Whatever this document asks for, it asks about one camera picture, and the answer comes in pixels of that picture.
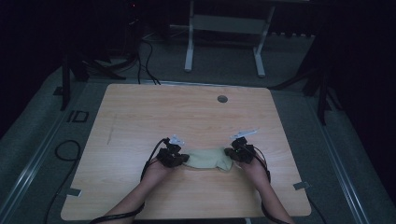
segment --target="white table frame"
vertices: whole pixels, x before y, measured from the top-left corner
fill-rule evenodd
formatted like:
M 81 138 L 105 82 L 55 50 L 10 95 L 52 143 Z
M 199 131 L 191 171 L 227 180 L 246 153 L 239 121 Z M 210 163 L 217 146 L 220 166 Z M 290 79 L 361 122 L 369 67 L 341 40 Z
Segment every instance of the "white table frame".
M 266 20 L 218 17 L 194 14 L 194 0 L 190 0 L 190 24 L 189 24 L 189 45 L 187 46 L 186 63 L 184 70 L 192 70 L 192 58 L 194 53 L 194 30 L 207 30 L 218 32 L 231 32 L 240 34 L 260 35 L 259 44 L 253 48 L 253 55 L 256 62 L 257 74 L 259 77 L 265 77 L 264 67 L 262 65 L 262 47 L 265 37 L 268 34 L 268 28 L 275 12 L 274 6 L 271 6 Z

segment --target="cable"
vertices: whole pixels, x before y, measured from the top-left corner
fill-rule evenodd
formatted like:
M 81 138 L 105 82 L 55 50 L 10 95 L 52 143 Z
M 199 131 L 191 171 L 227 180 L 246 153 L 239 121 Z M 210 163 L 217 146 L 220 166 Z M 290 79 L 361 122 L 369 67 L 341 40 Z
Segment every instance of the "cable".
M 156 77 L 151 75 L 151 73 L 149 72 L 147 67 L 145 65 L 142 65 L 142 60 L 140 58 L 140 54 L 139 53 L 137 53 L 137 60 L 139 61 L 139 68 L 137 70 L 137 83 L 141 84 L 140 83 L 140 72 L 142 71 L 142 68 L 145 68 L 144 71 L 146 71 L 148 73 L 148 76 L 151 78 L 151 80 L 154 82 L 154 84 L 157 85 L 156 81 L 158 81 L 158 84 L 161 85 L 160 81 Z
M 258 149 L 258 148 L 256 148 L 256 147 L 254 147 L 254 148 L 256 148 L 257 150 L 259 150 L 260 151 L 260 153 L 262 154 L 262 159 L 265 161 L 265 164 L 264 164 L 264 162 L 262 162 L 262 160 L 260 160 L 260 158 L 258 157 L 258 156 L 256 156 L 255 154 L 253 154 L 253 153 L 251 153 L 246 147 L 244 147 L 244 146 L 240 146 L 240 147 L 242 147 L 247 153 L 249 153 L 251 156 L 253 156 L 254 158 L 256 158 L 256 160 L 262 165 L 262 168 L 264 168 L 264 170 L 265 170 L 265 173 L 267 174 L 267 177 L 268 177 L 268 181 L 271 183 L 271 173 L 270 173 L 270 171 L 268 170 L 268 167 L 267 167 L 267 160 L 265 159 L 265 157 L 264 157 L 264 155 L 262 154 L 262 152 Z
M 63 146 L 63 145 L 66 144 L 66 143 L 74 143 L 74 144 L 77 146 L 78 154 L 77 154 L 77 156 L 76 156 L 74 159 L 67 159 L 67 158 L 62 157 L 62 156 L 59 154 L 59 149 L 61 148 L 61 146 Z M 47 208 L 46 215 L 45 215 L 45 217 L 44 217 L 44 223 L 45 223 L 45 224 L 48 223 L 48 218 L 49 218 L 49 214 L 50 214 L 50 209 L 51 209 L 53 203 L 55 202 L 56 197 L 61 193 L 61 190 L 62 190 L 62 187 L 64 186 L 64 183 L 67 181 L 67 179 L 68 179 L 68 178 L 70 177 L 70 175 L 73 173 L 73 171 L 74 171 L 75 168 L 76 168 L 77 163 L 78 163 L 79 160 L 81 159 L 81 146 L 80 146 L 79 143 L 78 143 L 77 141 L 75 141 L 75 140 L 66 140 L 66 141 L 63 141 L 61 144 L 59 144 L 59 145 L 55 148 L 55 156 L 56 156 L 56 158 L 58 158 L 58 159 L 61 160 L 61 161 L 73 161 L 73 165 L 72 165 L 72 167 L 70 168 L 69 172 L 67 173 L 67 176 L 64 178 L 64 181 L 63 181 L 62 184 L 59 186 L 58 190 L 56 190 L 55 195 L 53 195 L 53 197 L 52 197 L 52 199 L 51 199 L 51 201 L 50 201 L 50 203 L 49 203 L 49 206 L 48 206 L 48 208 Z
M 259 158 L 258 158 L 256 155 L 253 155 L 253 156 L 262 164 L 262 166 L 264 166 L 264 164 L 262 163 L 262 161 L 259 160 Z M 319 210 L 318 207 L 314 204 L 314 202 L 309 198 L 308 194 L 306 194 L 306 197 L 308 198 L 308 201 L 312 204 L 312 206 L 315 208 L 315 210 L 317 210 L 317 212 L 318 212 L 320 218 L 322 219 L 323 223 L 324 223 L 324 224 L 327 224 L 327 221 L 326 221 L 325 217 L 321 214 L 320 210 Z
M 155 85 L 157 85 L 157 83 L 158 83 L 158 85 L 161 85 L 160 80 L 158 80 L 158 78 L 153 76 L 149 71 L 149 58 L 151 57 L 151 54 L 152 54 L 152 45 L 143 39 L 142 39 L 142 42 L 149 46 L 149 54 L 148 54 L 148 59 L 146 60 L 146 66 L 145 66 L 148 76 L 151 77 L 151 80 L 154 82 Z
M 158 144 L 155 146 L 155 148 L 152 150 L 151 155 L 149 156 L 148 160 L 146 161 L 145 167 L 143 168 L 142 171 L 142 175 L 140 177 L 140 181 L 142 181 L 143 176 L 145 175 L 145 172 L 147 171 L 147 169 L 149 168 L 150 165 L 152 165 L 153 163 L 157 162 L 157 161 L 151 161 L 152 157 L 154 156 L 155 151 L 157 150 L 157 148 L 160 146 L 160 144 L 162 142 L 164 142 L 166 139 L 162 139 L 160 142 L 158 142 Z M 103 217 L 98 217 L 94 220 L 92 220 L 90 222 L 90 224 L 96 224 L 96 223 L 101 223 L 104 221 L 110 221 L 110 220 L 116 220 L 116 219 L 123 219 L 123 218 L 127 218 L 127 217 L 132 217 L 132 216 L 136 216 L 137 214 L 139 214 L 143 208 L 145 207 L 145 203 L 142 203 L 142 205 L 140 205 L 140 207 L 138 207 L 136 210 L 129 212 L 129 213 L 123 213 L 123 214 L 117 214 L 117 215 L 110 215 L 110 216 L 103 216 Z

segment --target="gray floor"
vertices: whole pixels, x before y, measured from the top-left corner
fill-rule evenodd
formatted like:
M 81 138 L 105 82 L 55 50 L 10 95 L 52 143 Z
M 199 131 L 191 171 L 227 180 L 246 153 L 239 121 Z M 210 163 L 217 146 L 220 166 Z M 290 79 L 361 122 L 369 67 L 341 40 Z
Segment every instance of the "gray floor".
M 177 30 L 174 32 L 178 35 L 168 42 L 161 41 L 156 35 L 146 38 L 153 46 L 149 71 L 162 84 L 188 82 L 263 88 L 272 86 L 295 75 L 313 40 L 303 36 L 269 36 L 262 53 L 267 75 L 260 78 L 256 75 L 252 49 L 245 42 L 237 46 L 208 42 L 204 38 L 197 38 L 192 71 L 185 73 L 186 34 L 180 34 Z M 144 44 L 141 47 L 142 59 L 145 61 L 148 55 L 149 45 Z M 136 83 L 137 66 L 120 74 L 128 78 L 117 82 Z M 148 78 L 144 72 L 142 78 Z M 17 205 L 15 210 L 10 210 L 12 216 L 7 219 L 9 223 L 44 222 L 50 200 L 72 165 L 72 162 L 59 161 L 54 156 L 54 149 L 68 139 L 76 140 L 84 147 L 106 86 L 114 82 L 100 75 L 92 75 L 87 83 L 74 81 L 72 102 L 61 112 L 61 97 L 52 95 L 55 88 L 61 85 L 61 71 L 58 70 L 49 76 L 21 117 L 1 139 L 1 203 L 4 204 L 6 199 L 15 199 Z M 283 91 L 272 91 L 272 94 L 302 180 L 311 185 L 306 190 L 308 196 L 328 223 L 396 223 L 395 207 L 381 186 L 345 113 L 337 110 L 329 101 L 331 110 L 326 111 L 327 126 L 321 126 L 315 115 L 317 98 L 304 97 L 301 94 L 303 85 L 301 81 Z M 89 112 L 87 122 L 67 122 L 71 110 Z M 75 157 L 76 148 L 68 146 L 64 149 L 64 155 Z M 12 190 L 20 174 L 37 154 L 43 160 L 37 172 L 30 173 L 31 178 L 27 179 L 26 186 L 32 180 L 29 189 L 18 191 L 21 197 L 8 197 L 15 195 Z M 351 198 L 359 199 L 363 215 L 355 214 L 354 207 L 357 205 L 349 200 Z M 63 203 L 64 196 L 57 197 L 50 209 L 48 223 L 88 222 L 63 221 L 60 218 Z M 314 208 L 310 216 L 294 219 L 298 223 L 322 223 Z M 155 223 L 244 222 L 244 219 L 217 219 Z M 266 221 L 265 218 L 253 218 L 251 223 Z

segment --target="hand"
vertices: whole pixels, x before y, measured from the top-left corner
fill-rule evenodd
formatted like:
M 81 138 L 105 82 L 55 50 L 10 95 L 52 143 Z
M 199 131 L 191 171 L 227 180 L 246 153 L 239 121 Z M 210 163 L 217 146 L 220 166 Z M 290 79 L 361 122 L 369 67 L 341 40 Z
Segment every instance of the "hand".
M 165 167 L 160 161 L 154 158 L 150 161 L 150 166 L 146 170 L 141 182 L 154 187 L 161 183 L 174 170 L 174 168 Z
M 258 158 L 266 165 L 262 158 L 259 156 Z M 258 159 L 253 158 L 250 164 L 245 162 L 238 162 L 237 164 L 245 171 L 247 178 L 254 184 L 256 189 L 261 189 L 270 184 L 267 173 L 265 173 L 265 169 Z

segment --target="small round hole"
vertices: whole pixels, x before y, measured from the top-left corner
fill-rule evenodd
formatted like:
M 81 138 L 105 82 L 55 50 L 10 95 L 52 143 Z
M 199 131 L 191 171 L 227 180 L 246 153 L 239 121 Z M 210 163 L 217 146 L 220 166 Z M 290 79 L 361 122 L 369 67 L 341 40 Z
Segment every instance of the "small round hole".
M 225 95 L 220 95 L 220 96 L 218 96 L 218 101 L 219 101 L 220 103 L 227 103 L 228 98 L 227 98 L 227 96 L 225 96 Z

